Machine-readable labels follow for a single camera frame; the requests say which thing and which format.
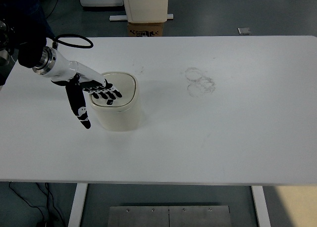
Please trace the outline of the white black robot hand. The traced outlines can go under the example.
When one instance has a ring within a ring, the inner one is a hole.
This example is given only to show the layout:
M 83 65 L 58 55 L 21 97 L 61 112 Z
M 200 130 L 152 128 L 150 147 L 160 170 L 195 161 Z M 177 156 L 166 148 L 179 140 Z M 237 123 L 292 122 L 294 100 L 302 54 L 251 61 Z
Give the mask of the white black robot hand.
M 51 81 L 56 85 L 66 86 L 66 94 L 71 110 L 86 129 L 91 127 L 91 123 L 88 118 L 81 84 L 92 83 L 90 87 L 105 87 L 105 89 L 91 92 L 95 99 L 100 97 L 103 99 L 122 97 L 120 91 L 109 83 L 102 74 L 77 61 L 52 62 Z

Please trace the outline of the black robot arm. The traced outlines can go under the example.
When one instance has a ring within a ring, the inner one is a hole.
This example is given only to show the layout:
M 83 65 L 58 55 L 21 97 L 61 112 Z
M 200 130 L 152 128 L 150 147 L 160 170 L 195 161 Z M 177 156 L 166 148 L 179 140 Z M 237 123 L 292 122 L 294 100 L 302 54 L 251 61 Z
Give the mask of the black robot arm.
M 84 92 L 102 98 L 108 105 L 121 98 L 120 91 L 106 78 L 76 61 L 68 61 L 56 47 L 48 47 L 47 39 L 59 42 L 47 23 L 39 0 L 0 0 L 0 60 L 18 50 L 20 65 L 50 78 L 65 87 L 72 112 L 89 129 Z

